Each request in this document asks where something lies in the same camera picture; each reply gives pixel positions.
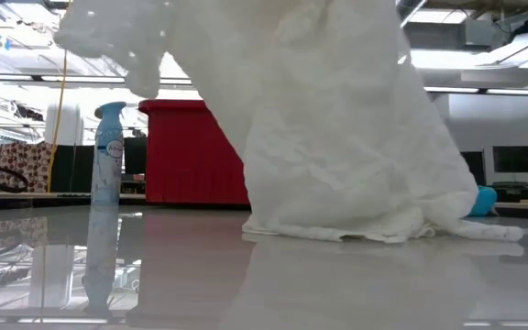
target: white wall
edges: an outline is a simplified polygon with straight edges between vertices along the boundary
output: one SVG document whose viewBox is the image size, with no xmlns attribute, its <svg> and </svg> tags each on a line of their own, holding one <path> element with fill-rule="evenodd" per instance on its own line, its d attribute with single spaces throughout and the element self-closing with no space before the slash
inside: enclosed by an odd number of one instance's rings
<svg viewBox="0 0 528 330">
<path fill-rule="evenodd" d="M 460 151 L 484 150 L 488 184 L 528 182 L 528 173 L 495 172 L 492 154 L 492 147 L 528 146 L 528 96 L 449 95 L 444 120 Z"/>
</svg>

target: spray can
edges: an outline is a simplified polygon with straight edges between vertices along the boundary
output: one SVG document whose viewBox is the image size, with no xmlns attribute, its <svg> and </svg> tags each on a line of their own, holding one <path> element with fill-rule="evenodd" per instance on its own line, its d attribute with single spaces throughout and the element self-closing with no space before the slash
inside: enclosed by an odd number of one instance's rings
<svg viewBox="0 0 528 330">
<path fill-rule="evenodd" d="M 99 107 L 101 123 L 95 134 L 91 205 L 119 205 L 124 132 L 119 122 L 125 102 Z"/>
</svg>

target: ceiling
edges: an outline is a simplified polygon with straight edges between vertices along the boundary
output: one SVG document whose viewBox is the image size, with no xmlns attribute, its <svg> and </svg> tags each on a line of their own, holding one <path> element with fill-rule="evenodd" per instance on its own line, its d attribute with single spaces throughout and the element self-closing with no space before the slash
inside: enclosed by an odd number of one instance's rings
<svg viewBox="0 0 528 330">
<path fill-rule="evenodd" d="M 0 0 L 0 74 L 26 75 L 24 81 L 0 80 L 0 137 L 34 140 L 43 136 L 43 122 L 15 115 L 14 105 L 22 105 L 46 116 L 50 103 L 60 95 L 58 77 L 64 65 L 64 50 L 52 41 L 64 15 L 66 1 Z M 465 20 L 463 13 L 511 16 L 528 10 L 528 1 L 517 0 L 433 0 L 424 10 L 443 8 L 444 19 Z M 166 56 L 160 67 L 164 83 L 160 98 L 199 98 L 184 82 L 188 79 L 172 57 Z M 67 73 L 71 76 L 122 77 L 125 71 L 110 59 L 84 59 L 71 53 L 67 56 Z M 457 79 L 457 71 L 423 71 L 426 81 L 445 85 Z M 30 76 L 38 76 L 37 82 Z M 67 99 L 78 99 L 85 113 L 85 126 L 96 127 L 94 109 L 108 101 L 125 100 L 135 109 L 141 99 L 125 90 L 121 84 L 74 82 L 67 87 Z M 126 126 L 145 127 L 147 118 L 137 111 L 126 116 Z M 30 124 L 33 127 L 1 127 L 3 124 Z"/>
</svg>

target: pipe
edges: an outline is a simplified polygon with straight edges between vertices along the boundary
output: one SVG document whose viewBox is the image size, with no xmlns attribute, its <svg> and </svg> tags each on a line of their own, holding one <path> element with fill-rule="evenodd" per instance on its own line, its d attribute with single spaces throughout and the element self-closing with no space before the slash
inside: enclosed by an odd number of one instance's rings
<svg viewBox="0 0 528 330">
<path fill-rule="evenodd" d="M 404 28 L 426 3 L 427 0 L 398 0 L 396 2 L 396 11 L 401 17 L 401 28 Z"/>
</svg>

